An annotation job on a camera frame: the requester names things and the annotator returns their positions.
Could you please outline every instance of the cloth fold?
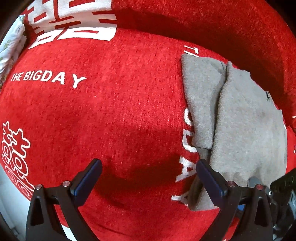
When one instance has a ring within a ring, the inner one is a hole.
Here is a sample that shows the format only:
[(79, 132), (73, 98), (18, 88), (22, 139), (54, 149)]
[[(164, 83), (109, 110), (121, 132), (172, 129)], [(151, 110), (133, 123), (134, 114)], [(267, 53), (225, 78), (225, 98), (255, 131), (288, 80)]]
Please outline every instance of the cloth fold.
[[(285, 174), (287, 132), (281, 110), (250, 73), (231, 62), (182, 56), (186, 100), (194, 123), (193, 144), (226, 180), (246, 186), (251, 176), (266, 185)], [(189, 195), (191, 210), (216, 208), (198, 179)]]

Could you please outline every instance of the folded gray cloth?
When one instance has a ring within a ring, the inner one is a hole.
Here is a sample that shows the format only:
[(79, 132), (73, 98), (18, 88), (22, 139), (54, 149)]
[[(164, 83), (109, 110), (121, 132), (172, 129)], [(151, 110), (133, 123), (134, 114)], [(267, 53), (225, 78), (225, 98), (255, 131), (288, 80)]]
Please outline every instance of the folded gray cloth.
[[(239, 186), (246, 186), (251, 176), (269, 186), (284, 175), (287, 132), (282, 112), (250, 73), (234, 68), (231, 62), (226, 66), (187, 54), (182, 56), (182, 72), (194, 123), (193, 144), (202, 151), (201, 157), (209, 159), (210, 155), (211, 167)], [(191, 186), (188, 207), (216, 208), (198, 177)]]

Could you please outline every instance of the black device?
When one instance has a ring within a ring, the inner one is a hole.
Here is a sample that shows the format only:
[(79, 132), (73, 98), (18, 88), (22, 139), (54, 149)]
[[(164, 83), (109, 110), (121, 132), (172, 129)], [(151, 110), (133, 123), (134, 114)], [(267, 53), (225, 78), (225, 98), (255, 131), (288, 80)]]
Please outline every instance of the black device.
[[(1, 2), (0, 42), (15, 19), (32, 2)], [(274, 181), (268, 189), (262, 184), (251, 188), (239, 187), (233, 181), (227, 182), (204, 159), (197, 162), (196, 168), (213, 204), (220, 207), (220, 212), (201, 241), (222, 241), (235, 216), (240, 221), (231, 241), (296, 240), (296, 169)], [(72, 181), (66, 180), (60, 186), (49, 188), (37, 185), (28, 212), (26, 241), (69, 240), (54, 205), (61, 207), (77, 241), (98, 241), (78, 207), (85, 203), (101, 172), (101, 161), (93, 159)], [(0, 214), (0, 241), (17, 240)]]

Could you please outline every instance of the white surface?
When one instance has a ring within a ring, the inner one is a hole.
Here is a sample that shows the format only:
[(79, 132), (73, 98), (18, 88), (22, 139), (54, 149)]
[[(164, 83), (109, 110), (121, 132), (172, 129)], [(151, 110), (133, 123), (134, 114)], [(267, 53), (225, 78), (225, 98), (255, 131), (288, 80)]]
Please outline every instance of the white surface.
[[(9, 226), (14, 225), (22, 237), (25, 237), (29, 205), (30, 201), (19, 192), (0, 166), (0, 211), (2, 213), (1, 209), (5, 208), (7, 214), (3, 216), (9, 216)], [(63, 226), (63, 229), (70, 240), (76, 241), (69, 228)]]

